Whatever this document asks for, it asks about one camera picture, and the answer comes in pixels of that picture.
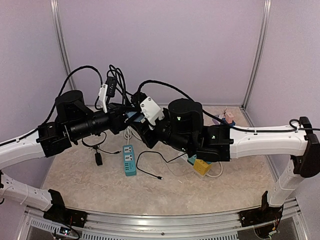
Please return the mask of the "light blue charger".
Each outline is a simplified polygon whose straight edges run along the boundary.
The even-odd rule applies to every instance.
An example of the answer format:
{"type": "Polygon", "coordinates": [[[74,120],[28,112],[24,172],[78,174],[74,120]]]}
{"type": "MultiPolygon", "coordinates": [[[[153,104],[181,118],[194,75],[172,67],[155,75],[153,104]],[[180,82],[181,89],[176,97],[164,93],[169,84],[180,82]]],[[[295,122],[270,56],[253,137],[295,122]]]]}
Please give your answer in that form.
{"type": "Polygon", "coordinates": [[[126,122],[132,123],[132,122],[140,122],[144,118],[144,115],[141,112],[128,111],[126,112],[126,117],[127,117],[126,122]]]}

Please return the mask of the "teal power strip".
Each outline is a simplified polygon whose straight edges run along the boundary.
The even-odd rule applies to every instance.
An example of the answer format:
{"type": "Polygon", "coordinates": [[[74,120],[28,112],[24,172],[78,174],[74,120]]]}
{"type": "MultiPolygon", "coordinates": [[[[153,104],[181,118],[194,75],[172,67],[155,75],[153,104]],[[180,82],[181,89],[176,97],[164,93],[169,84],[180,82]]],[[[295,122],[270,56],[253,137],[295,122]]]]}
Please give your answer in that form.
{"type": "Polygon", "coordinates": [[[137,174],[136,159],[134,148],[131,144],[122,147],[124,173],[127,177],[135,176],[137,174]]]}

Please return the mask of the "white power strip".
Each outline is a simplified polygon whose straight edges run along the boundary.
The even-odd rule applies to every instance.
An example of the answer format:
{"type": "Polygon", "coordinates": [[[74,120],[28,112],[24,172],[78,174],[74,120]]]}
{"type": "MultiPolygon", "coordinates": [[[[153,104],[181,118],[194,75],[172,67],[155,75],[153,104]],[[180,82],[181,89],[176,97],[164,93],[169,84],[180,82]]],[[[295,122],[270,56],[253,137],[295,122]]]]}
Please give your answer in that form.
{"type": "Polygon", "coordinates": [[[188,155],[187,154],[183,154],[182,156],[181,156],[181,158],[184,160],[184,161],[186,161],[187,162],[187,159],[188,159],[188,155]]]}

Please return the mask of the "teal USB charger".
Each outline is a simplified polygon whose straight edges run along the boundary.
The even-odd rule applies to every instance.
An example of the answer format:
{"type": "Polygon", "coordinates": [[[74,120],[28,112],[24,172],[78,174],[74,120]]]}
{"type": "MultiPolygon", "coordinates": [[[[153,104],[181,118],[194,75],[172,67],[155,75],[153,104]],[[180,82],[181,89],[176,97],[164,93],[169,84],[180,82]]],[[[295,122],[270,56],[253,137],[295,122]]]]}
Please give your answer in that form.
{"type": "Polygon", "coordinates": [[[193,166],[195,164],[196,159],[197,159],[197,156],[193,155],[192,157],[187,158],[187,162],[193,166]]]}

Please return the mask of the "yellow cube socket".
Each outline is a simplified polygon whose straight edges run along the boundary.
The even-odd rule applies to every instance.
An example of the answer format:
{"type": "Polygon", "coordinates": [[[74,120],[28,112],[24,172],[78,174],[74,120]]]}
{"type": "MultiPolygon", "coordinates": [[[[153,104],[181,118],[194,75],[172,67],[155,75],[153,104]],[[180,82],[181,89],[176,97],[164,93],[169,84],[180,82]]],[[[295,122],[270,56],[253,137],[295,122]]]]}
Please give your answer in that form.
{"type": "Polygon", "coordinates": [[[205,176],[211,169],[212,163],[207,163],[201,159],[196,159],[193,164],[193,169],[201,176],[205,176]]]}

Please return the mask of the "pink charger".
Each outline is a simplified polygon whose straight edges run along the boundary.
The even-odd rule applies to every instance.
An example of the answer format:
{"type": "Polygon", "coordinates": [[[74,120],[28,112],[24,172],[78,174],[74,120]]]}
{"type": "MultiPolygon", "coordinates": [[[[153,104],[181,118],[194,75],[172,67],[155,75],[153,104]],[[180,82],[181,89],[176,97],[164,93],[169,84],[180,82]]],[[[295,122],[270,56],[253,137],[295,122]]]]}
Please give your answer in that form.
{"type": "Polygon", "coordinates": [[[225,118],[225,121],[228,123],[228,124],[232,124],[233,121],[234,121],[234,115],[231,113],[231,112],[226,112],[224,114],[224,118],[225,118]]]}

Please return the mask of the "dark blue cube socket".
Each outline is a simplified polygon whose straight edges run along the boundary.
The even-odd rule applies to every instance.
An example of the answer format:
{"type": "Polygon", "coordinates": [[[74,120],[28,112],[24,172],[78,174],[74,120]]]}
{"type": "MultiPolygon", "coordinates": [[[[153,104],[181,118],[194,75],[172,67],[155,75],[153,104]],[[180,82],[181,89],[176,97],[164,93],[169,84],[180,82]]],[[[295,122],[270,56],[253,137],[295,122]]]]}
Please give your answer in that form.
{"type": "Polygon", "coordinates": [[[236,122],[233,120],[229,125],[230,125],[230,126],[235,126],[235,125],[236,125],[236,122]]]}

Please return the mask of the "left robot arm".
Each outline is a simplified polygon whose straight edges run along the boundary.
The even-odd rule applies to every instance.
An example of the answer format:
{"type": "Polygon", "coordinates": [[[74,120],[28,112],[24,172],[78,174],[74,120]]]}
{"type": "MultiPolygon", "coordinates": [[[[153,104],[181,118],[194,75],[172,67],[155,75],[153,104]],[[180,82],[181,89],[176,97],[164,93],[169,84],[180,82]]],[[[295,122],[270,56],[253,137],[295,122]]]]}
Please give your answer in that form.
{"type": "MultiPolygon", "coordinates": [[[[28,133],[0,144],[0,167],[6,168],[32,159],[49,158],[77,145],[79,140],[106,130],[118,134],[125,127],[126,87],[118,81],[121,74],[111,67],[106,80],[100,81],[100,90],[95,103],[95,111],[85,105],[80,90],[64,92],[60,90],[52,111],[57,112],[54,121],[46,119],[28,133]],[[117,87],[121,86],[122,103],[110,105],[117,87]]],[[[46,219],[67,224],[78,219],[81,223],[87,213],[66,208],[61,194],[53,189],[43,190],[23,184],[0,174],[0,196],[20,202],[43,212],[46,219]]]]}

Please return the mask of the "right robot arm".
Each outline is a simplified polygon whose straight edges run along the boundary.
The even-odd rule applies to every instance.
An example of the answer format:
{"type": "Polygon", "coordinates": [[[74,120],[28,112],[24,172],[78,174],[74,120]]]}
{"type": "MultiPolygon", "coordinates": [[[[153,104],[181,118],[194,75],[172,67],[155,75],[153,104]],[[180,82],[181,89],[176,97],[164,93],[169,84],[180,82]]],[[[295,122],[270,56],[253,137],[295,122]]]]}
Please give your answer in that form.
{"type": "Polygon", "coordinates": [[[143,117],[132,127],[148,148],[162,142],[189,157],[212,163],[249,156],[290,156],[273,188],[262,195],[261,205],[239,213],[243,227],[280,221],[287,197],[304,179],[320,172],[320,142],[305,116],[275,127],[233,126],[222,119],[206,126],[207,112],[187,94],[161,108],[138,89],[131,102],[143,117]]]}

